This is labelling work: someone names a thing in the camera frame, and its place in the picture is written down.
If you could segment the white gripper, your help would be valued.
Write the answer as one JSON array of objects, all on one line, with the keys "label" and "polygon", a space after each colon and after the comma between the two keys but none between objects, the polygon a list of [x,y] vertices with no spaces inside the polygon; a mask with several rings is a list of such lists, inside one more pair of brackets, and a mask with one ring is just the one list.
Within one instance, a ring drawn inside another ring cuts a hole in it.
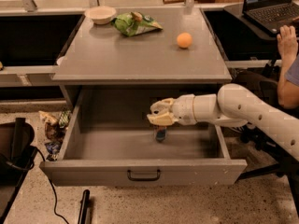
[{"label": "white gripper", "polygon": [[196,123],[193,114],[193,94],[179,96],[175,101],[166,98],[150,106],[152,114],[148,114],[149,122],[156,126],[171,126],[175,122],[181,125],[194,125]]}]

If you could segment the person's forearm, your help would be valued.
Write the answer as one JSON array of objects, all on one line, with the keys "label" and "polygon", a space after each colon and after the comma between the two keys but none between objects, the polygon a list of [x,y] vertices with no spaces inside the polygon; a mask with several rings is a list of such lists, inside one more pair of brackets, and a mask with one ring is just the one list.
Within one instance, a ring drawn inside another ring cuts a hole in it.
[{"label": "person's forearm", "polygon": [[285,109],[295,109],[299,106],[299,87],[286,78],[287,72],[296,61],[296,56],[282,59],[278,81],[278,103]]}]

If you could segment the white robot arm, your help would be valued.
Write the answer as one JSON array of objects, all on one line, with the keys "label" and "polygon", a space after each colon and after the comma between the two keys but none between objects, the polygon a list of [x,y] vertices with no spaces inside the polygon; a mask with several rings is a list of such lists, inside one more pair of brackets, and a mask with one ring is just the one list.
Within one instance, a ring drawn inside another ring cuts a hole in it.
[{"label": "white robot arm", "polygon": [[299,119],[265,103],[238,84],[223,85],[217,94],[187,94],[154,103],[147,115],[156,126],[208,122],[222,127],[255,125],[299,161]]}]

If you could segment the person's hand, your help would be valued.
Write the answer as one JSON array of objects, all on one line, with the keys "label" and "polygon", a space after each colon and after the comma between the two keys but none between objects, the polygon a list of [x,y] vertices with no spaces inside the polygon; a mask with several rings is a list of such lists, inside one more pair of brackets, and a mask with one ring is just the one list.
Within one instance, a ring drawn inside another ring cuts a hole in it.
[{"label": "person's hand", "polygon": [[292,63],[298,52],[298,42],[296,37],[295,28],[293,26],[282,26],[278,39],[278,52],[283,62]]}]

